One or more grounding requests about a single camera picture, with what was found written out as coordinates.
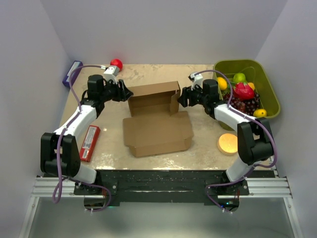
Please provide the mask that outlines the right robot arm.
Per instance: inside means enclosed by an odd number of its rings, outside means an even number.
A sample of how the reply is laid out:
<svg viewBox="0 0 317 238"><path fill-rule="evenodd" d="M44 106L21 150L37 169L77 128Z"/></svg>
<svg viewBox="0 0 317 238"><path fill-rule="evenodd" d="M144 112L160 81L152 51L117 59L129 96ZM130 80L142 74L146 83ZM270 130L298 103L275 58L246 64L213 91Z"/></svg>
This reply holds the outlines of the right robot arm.
<svg viewBox="0 0 317 238"><path fill-rule="evenodd" d="M233 194L238 182L244 180L256 167L269 168L261 162L270 157L277 159L277 149L269 122L266 118L256 119L234 109L219 98L218 83L213 79L203 81L203 85L184 87L178 102L183 107L201 105L211 118L221 121L237 133L238 158L225 171L220 184L223 193Z"/></svg>

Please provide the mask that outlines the brown cardboard box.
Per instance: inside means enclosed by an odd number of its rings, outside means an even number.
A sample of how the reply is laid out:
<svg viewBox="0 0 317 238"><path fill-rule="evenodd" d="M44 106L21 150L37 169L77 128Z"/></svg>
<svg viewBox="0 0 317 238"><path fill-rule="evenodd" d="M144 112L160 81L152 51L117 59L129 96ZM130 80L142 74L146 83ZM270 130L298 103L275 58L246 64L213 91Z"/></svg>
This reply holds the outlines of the brown cardboard box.
<svg viewBox="0 0 317 238"><path fill-rule="evenodd" d="M135 157L186 151L194 132L187 111L179 110L177 81L130 87L130 117L123 119L124 144Z"/></svg>

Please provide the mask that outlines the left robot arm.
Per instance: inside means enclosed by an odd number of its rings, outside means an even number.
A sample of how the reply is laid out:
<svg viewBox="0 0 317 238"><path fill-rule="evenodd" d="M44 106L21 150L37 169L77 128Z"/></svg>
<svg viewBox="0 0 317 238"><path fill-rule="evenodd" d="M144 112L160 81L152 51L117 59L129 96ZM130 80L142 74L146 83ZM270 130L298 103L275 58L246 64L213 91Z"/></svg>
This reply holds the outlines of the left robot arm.
<svg viewBox="0 0 317 238"><path fill-rule="evenodd" d="M95 74L88 77L87 97L82 98L75 113L63 126L41 137L41 171L54 176L65 176L85 183L85 189L91 194L98 194L103 188L97 179L97 171L81 164L77 139L94 122L105 102L125 102L133 96L122 79L115 82Z"/></svg>

